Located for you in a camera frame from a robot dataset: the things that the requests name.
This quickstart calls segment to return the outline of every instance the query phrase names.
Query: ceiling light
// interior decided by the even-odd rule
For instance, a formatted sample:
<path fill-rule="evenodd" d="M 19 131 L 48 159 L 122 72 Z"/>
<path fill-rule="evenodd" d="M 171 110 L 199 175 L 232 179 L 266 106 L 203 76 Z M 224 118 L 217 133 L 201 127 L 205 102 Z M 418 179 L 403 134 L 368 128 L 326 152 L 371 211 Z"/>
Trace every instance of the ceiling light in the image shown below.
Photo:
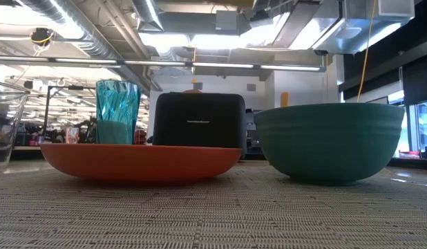
<path fill-rule="evenodd" d="M 35 116 L 37 116 L 37 112 L 36 111 L 31 111 L 31 113 L 28 115 L 28 118 L 35 118 Z"/>
<path fill-rule="evenodd" d="M 313 44 L 312 48 L 317 49 L 326 39 L 330 37 L 336 30 L 338 30 L 345 23 L 345 18 L 339 20 L 335 26 L 329 29 L 318 41 Z"/>
<path fill-rule="evenodd" d="M 253 68 L 251 64 L 232 64 L 232 63 L 211 63 L 211 62 L 194 62 L 193 66 L 208 66 L 208 67 L 226 67 L 226 68 Z"/>
<path fill-rule="evenodd" d="M 69 94 L 69 93 L 67 93 L 67 92 L 65 92 L 65 91 L 58 91 L 58 93 L 59 93 L 60 95 L 63 95 L 63 96 L 70 96 L 70 94 Z"/>
<path fill-rule="evenodd" d="M 91 64 L 90 68 L 121 68 L 121 65 L 99 65 L 99 64 Z"/>
<path fill-rule="evenodd" d="M 200 49 L 233 49 L 245 47 L 238 35 L 196 35 L 191 45 Z"/>
<path fill-rule="evenodd" d="M 89 102 L 89 101 L 87 101 L 87 100 L 82 100 L 82 102 L 83 102 L 83 103 L 87 103 L 87 104 L 89 104 L 89 105 L 91 105 L 91 106 L 93 106 L 93 107 L 96 107 L 96 106 L 97 106 L 97 105 L 95 105 L 94 103 Z"/>
<path fill-rule="evenodd" d="M 402 26 L 401 23 L 396 23 L 396 24 L 390 24 L 389 26 L 385 27 L 383 30 L 379 31 L 379 33 L 377 33 L 372 38 L 370 38 L 368 46 L 371 47 L 371 45 L 381 41 L 382 39 L 387 37 L 389 34 L 393 33 L 398 28 L 400 28 L 401 26 Z M 366 48 L 367 48 L 367 41 L 359 47 L 358 51 L 364 51 Z"/>
<path fill-rule="evenodd" d="M 82 102 L 82 100 L 80 100 L 79 98 L 74 98 L 74 97 L 66 98 L 66 100 L 77 103 L 77 104 L 80 104 Z"/>
<path fill-rule="evenodd" d="M 261 69 L 284 70 L 284 71 L 320 71 L 317 66 L 284 66 L 284 65 L 261 65 Z"/>
<path fill-rule="evenodd" d="M 0 59 L 5 58 L 6 60 L 11 60 L 11 61 L 25 61 L 25 62 L 47 62 L 48 59 L 47 58 L 42 58 L 42 57 L 20 57 L 20 56 L 0 56 Z"/>
<path fill-rule="evenodd" d="M 149 34 L 138 33 L 144 45 L 154 47 L 189 46 L 189 37 L 183 34 Z"/>
<path fill-rule="evenodd" d="M 125 61 L 125 64 L 145 65 L 145 66 L 184 66 L 184 62 L 151 62 L 151 61 Z"/>
<path fill-rule="evenodd" d="M 71 59 L 71 58 L 58 58 L 58 62 L 72 62 L 72 63 L 86 63 L 86 64 L 116 64 L 114 59 Z"/>

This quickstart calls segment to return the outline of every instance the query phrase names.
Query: bowl rim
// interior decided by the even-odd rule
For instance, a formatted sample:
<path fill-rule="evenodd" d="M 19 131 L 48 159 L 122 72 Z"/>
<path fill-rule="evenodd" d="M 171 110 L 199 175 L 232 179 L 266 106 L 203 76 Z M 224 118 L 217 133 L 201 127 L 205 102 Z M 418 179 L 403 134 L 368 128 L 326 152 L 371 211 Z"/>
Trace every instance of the bowl rim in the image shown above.
<path fill-rule="evenodd" d="M 280 111 L 284 109 L 300 109 L 300 108 L 312 108 L 312 107 L 328 107 L 328 106 L 377 106 L 382 108 L 390 108 L 390 109 L 402 109 L 402 107 L 397 107 L 391 104 L 379 104 L 379 103 L 323 103 L 323 104 L 299 104 L 291 107 L 276 107 L 264 111 L 259 111 L 255 113 L 256 116 L 259 116 L 262 113 L 270 113 L 273 111 Z"/>
<path fill-rule="evenodd" d="M 116 145 L 116 144 L 64 144 L 64 143 L 46 143 L 41 144 L 43 147 L 131 147 L 143 149 L 190 149 L 190 150 L 220 150 L 220 151 L 240 151 L 240 148 L 223 148 L 223 147 L 195 147 L 195 146 L 175 146 L 175 145 Z"/>

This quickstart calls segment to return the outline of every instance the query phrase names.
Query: plate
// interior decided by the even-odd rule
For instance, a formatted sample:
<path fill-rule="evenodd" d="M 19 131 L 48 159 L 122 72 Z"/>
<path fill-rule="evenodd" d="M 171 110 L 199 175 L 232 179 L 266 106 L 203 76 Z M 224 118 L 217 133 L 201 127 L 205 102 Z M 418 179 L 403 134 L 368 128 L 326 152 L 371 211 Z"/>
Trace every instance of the plate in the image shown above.
<path fill-rule="evenodd" d="M 232 168 L 241 149 L 147 145 L 41 145 L 57 170 L 105 181 L 182 182 L 211 178 Z"/>

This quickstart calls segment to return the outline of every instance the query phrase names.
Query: woven table mat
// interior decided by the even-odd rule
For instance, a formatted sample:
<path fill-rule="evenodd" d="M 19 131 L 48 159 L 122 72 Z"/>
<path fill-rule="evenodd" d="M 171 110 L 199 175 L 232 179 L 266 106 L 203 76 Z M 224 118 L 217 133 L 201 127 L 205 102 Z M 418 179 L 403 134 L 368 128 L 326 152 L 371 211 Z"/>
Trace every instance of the woven table mat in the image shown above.
<path fill-rule="evenodd" d="M 385 169 L 303 185 L 266 165 L 162 187 L 0 174 L 0 248 L 427 249 L 427 183 Z"/>

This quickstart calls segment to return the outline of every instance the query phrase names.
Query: green bowl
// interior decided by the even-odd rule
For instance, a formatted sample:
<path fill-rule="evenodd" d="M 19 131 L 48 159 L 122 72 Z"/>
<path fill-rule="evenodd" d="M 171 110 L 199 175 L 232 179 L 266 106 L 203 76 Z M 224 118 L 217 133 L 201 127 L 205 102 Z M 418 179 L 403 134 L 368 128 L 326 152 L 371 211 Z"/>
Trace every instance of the green bowl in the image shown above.
<path fill-rule="evenodd" d="M 311 104 L 261 111 L 266 159 L 294 180 L 344 184 L 381 171 L 392 158 L 404 109 L 386 104 Z"/>

